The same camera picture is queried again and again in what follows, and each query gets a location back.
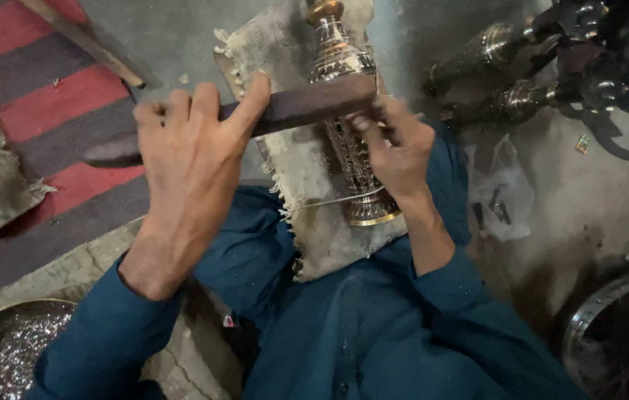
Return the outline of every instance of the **striped carpet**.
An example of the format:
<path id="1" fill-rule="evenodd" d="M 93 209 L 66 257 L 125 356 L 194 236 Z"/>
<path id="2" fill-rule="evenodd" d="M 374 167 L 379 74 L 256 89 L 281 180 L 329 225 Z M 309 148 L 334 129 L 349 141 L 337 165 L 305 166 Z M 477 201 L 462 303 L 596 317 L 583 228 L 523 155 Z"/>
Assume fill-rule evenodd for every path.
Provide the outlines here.
<path id="1" fill-rule="evenodd" d="M 48 0 L 88 27 L 77 0 Z M 0 231 L 0 287 L 143 215 L 142 167 L 95 169 L 90 145 L 133 132 L 122 81 L 17 0 L 0 0 L 0 128 L 29 180 L 58 191 Z"/>

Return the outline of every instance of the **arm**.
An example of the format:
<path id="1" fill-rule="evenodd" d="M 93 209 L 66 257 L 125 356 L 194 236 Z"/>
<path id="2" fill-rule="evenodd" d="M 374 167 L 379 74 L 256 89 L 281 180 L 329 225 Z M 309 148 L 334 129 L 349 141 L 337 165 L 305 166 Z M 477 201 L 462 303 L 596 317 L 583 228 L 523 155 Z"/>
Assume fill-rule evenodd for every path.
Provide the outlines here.
<path id="1" fill-rule="evenodd" d="M 583 398 L 514 309 L 487 293 L 465 250 L 456 249 L 426 184 L 433 129 L 396 100 L 382 99 L 380 108 L 387 130 L 363 115 L 352 123 L 364 134 L 376 177 L 403 211 L 413 285 L 440 311 L 431 328 L 434 340 L 474 359 L 515 398 Z"/>
<path id="2" fill-rule="evenodd" d="M 29 399 L 144 399 L 148 357 L 162 350 L 179 311 L 176 295 L 223 223 L 238 186 L 240 159 L 270 85 L 256 74 L 248 96 L 219 122 L 218 91 L 171 93 L 168 106 L 134 114 L 150 208 L 132 249 L 80 303 L 67 329 L 41 355 Z"/>

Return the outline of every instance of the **blue shirt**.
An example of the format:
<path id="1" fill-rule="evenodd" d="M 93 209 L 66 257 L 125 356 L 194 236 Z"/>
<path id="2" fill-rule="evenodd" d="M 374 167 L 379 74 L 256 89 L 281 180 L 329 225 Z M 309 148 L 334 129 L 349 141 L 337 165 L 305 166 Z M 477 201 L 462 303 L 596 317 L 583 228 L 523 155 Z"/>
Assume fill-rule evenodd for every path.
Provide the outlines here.
<path id="1" fill-rule="evenodd" d="M 457 245 L 443 268 L 416 277 L 408 237 L 369 259 L 292 283 L 297 257 L 277 195 L 241 187 L 195 269 L 261 330 L 245 400 L 584 399 L 509 304 L 493 299 L 467 257 L 467 174 L 445 126 L 426 181 Z M 35 370 L 35 399 L 160 399 L 139 382 L 168 343 L 179 310 L 126 288 L 118 263 L 79 304 Z"/>
<path id="2" fill-rule="evenodd" d="M 585 398 L 463 250 L 415 277 L 396 267 L 400 241 L 277 297 L 257 321 L 262 350 L 244 399 Z M 139 374 L 166 346 L 179 299 L 145 300 L 116 268 L 40 358 L 29 399 L 162 398 Z"/>

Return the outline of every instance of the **metal bowl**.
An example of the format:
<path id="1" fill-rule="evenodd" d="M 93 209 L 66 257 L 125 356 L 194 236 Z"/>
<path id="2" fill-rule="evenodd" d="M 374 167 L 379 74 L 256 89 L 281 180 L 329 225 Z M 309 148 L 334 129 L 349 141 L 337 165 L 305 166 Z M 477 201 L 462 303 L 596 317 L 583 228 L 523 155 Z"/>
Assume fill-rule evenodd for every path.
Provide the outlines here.
<path id="1" fill-rule="evenodd" d="M 0 309 L 0 400 L 22 399 L 40 353 L 64 330 L 76 303 L 37 299 Z"/>
<path id="2" fill-rule="evenodd" d="M 629 400 L 629 273 L 586 299 L 562 343 L 564 366 L 593 399 Z"/>

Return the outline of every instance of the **wooden stick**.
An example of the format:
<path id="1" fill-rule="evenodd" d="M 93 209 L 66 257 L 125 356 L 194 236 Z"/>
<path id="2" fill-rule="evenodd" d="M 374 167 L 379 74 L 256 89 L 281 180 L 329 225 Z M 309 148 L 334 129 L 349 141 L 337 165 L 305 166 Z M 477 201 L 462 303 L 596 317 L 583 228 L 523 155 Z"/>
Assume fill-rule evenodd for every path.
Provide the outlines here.
<path id="1" fill-rule="evenodd" d="M 350 75 L 275 93 L 252 131 L 252 137 L 293 127 L 333 120 L 359 110 L 367 110 L 376 97 L 376 84 L 367 75 Z M 223 121 L 239 103 L 221 105 Z M 131 167 L 141 164 L 139 140 L 135 134 L 89 149 L 82 160 L 93 167 Z"/>
<path id="2" fill-rule="evenodd" d="M 20 0 L 20 2 L 47 21 L 56 31 L 65 35 L 65 37 L 87 51 L 95 60 L 104 64 L 107 68 L 112 70 L 112 72 L 124 79 L 129 85 L 136 86 L 139 89 L 146 87 L 146 83 L 141 77 L 132 72 L 129 67 L 125 66 L 122 61 L 106 50 L 99 42 L 82 31 L 74 23 L 65 19 L 62 14 L 53 9 L 52 6 L 44 2 L 44 0 Z"/>

